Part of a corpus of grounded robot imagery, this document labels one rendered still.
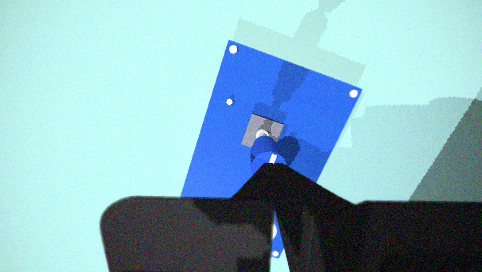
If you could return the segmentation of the blue circuit board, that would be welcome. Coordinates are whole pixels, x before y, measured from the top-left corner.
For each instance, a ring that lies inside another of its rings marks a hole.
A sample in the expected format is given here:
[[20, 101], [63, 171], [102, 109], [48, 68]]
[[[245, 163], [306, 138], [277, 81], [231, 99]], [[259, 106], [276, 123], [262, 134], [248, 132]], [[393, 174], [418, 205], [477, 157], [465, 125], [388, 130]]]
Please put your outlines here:
[[230, 198], [264, 163], [317, 183], [361, 91], [228, 39], [180, 196]]

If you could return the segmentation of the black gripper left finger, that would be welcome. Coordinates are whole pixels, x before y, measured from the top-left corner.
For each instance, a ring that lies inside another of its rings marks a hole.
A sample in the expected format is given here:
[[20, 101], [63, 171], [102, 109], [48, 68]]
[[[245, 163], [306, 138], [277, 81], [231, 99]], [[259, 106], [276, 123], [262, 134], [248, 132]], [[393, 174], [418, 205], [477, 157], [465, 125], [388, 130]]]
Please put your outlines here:
[[230, 198], [113, 202], [99, 220], [109, 272], [271, 272], [276, 177], [264, 163]]

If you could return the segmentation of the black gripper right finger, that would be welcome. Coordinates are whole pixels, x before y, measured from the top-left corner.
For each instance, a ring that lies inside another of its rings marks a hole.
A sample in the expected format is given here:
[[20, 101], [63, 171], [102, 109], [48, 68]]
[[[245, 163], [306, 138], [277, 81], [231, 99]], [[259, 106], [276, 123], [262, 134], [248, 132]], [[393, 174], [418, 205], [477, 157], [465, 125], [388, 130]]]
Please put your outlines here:
[[353, 204], [283, 163], [274, 167], [290, 272], [378, 272], [390, 251], [482, 251], [482, 202]]

